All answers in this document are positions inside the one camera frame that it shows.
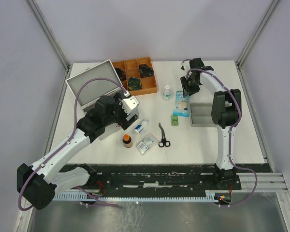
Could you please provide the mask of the blue cotton swab bag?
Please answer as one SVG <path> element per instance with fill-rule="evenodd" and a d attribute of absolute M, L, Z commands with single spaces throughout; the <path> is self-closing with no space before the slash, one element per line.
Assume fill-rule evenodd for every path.
<path fill-rule="evenodd" d="M 183 91 L 177 91 L 175 94 L 175 103 L 173 109 L 173 115 L 189 117 L 189 95 L 183 95 Z"/>

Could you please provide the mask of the grey plastic divider tray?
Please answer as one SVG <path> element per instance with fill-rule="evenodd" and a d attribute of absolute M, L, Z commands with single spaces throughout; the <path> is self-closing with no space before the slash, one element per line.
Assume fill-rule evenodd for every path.
<path fill-rule="evenodd" d="M 212 103 L 191 102 L 189 104 L 190 125 L 192 127 L 215 127 L 211 117 Z"/>

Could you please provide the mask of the small green box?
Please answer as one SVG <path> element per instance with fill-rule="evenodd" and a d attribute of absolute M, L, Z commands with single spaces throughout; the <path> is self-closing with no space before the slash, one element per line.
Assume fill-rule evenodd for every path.
<path fill-rule="evenodd" d="M 177 115 L 172 115 L 171 116 L 171 125 L 172 126 L 178 126 L 179 121 L 178 121 L 178 116 Z"/>

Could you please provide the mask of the black handled bandage scissors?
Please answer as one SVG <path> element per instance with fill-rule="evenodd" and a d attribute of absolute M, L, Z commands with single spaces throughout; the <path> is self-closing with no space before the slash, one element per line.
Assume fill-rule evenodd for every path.
<path fill-rule="evenodd" d="M 164 131 L 164 129 L 163 129 L 161 123 L 159 123 L 159 128 L 160 128 L 160 130 L 161 130 L 161 140 L 159 141 L 158 146 L 161 147 L 161 148 L 162 148 L 162 147 L 170 147 L 170 146 L 171 146 L 171 143 L 170 143 L 170 141 L 168 141 L 168 140 L 166 139 L 165 131 Z"/>

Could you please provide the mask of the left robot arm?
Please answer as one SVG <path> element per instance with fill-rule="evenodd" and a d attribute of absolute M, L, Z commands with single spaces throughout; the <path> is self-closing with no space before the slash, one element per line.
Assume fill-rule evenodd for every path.
<path fill-rule="evenodd" d="M 117 124 L 126 130 L 138 118 L 138 106 L 135 96 L 101 96 L 75 124 L 72 134 L 65 141 L 32 165 L 21 164 L 16 171 L 19 209 L 26 210 L 22 207 L 22 198 L 31 204 L 29 209 L 41 210 L 51 203 L 55 195 L 66 190 L 80 186 L 95 187 L 96 171 L 86 164 L 64 173 L 60 170 L 78 152 L 103 135 L 106 127 Z"/>

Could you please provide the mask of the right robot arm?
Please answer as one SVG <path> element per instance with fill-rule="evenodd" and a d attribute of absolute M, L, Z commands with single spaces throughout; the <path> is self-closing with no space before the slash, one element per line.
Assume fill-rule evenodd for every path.
<path fill-rule="evenodd" d="M 198 93 L 201 86 L 213 96 L 211 118 L 218 132 L 218 151 L 212 183 L 223 189 L 236 180 L 232 152 L 235 130 L 242 117 L 241 91 L 229 89 L 201 58 L 183 60 L 181 70 L 185 73 L 180 78 L 185 97 Z"/>

